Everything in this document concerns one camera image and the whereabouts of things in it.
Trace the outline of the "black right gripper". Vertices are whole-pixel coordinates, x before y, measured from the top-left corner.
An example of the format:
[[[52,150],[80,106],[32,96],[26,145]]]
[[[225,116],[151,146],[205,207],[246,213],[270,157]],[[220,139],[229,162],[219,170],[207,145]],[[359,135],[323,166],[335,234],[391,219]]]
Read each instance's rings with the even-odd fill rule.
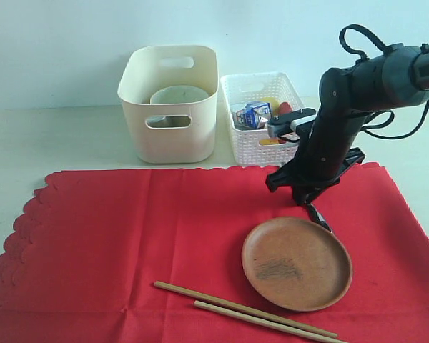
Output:
[[[364,158],[359,148],[311,151],[308,146],[300,147],[294,158],[266,176],[265,184],[272,193],[290,187],[296,205],[310,204],[326,189],[339,184],[341,176]]]

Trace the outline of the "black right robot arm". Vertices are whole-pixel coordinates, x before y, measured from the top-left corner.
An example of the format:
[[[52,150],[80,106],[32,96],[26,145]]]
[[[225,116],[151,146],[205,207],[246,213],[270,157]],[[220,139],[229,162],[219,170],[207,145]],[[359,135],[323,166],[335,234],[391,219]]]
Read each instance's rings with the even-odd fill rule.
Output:
[[[298,136],[294,157],[265,183],[271,192],[291,187],[299,205],[312,202],[363,161],[365,155],[352,143],[359,132],[368,130],[368,121],[393,109],[429,105],[429,46],[397,44],[353,67],[328,69],[319,98],[318,110],[291,111],[267,123],[271,137]]]

